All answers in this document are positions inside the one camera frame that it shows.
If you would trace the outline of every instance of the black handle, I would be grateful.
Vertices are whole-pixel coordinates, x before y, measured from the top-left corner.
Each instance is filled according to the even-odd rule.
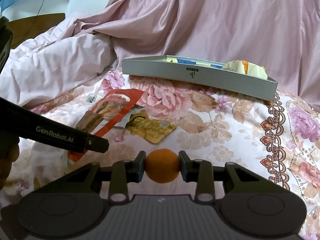
[[[74,152],[104,153],[109,148],[109,142],[104,138],[52,121],[3,98],[0,98],[0,105],[0,129],[7,133]]]

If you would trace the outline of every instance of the human hand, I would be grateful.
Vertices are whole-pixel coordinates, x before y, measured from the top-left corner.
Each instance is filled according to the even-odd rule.
[[[19,145],[16,144],[10,148],[6,158],[0,158],[0,189],[4,187],[5,181],[9,177],[12,163],[18,159],[19,153]]]

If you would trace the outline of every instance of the qr code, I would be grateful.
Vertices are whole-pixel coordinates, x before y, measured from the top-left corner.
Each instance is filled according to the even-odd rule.
[[[160,124],[160,126],[161,126],[161,127],[167,127],[168,124],[167,124],[166,122],[162,122],[162,123]]]

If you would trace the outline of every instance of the orange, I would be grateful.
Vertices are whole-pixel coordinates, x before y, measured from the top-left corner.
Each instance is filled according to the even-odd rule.
[[[242,61],[242,64],[243,64],[243,66],[244,66],[244,72],[247,74],[247,73],[248,73],[249,62],[243,60],[243,61]]]
[[[175,180],[180,172],[179,157],[169,149],[158,149],[149,153],[144,162],[147,176],[157,183]]]

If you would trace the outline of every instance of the box logo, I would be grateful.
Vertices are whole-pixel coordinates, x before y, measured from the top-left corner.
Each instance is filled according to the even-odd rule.
[[[195,78],[196,72],[199,71],[197,68],[191,68],[191,67],[187,67],[187,70],[188,70],[188,71],[191,71],[191,72],[190,72],[191,78]]]

